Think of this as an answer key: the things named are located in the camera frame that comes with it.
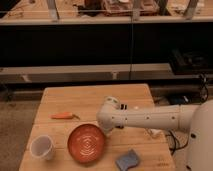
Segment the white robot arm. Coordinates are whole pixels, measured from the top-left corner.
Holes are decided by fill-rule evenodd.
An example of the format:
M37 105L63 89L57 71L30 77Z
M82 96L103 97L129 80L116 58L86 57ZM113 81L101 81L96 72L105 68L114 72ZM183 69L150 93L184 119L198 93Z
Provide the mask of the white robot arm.
M116 126L187 132L187 171L213 171L213 100L121 110L119 100L108 96L96 117L105 134Z

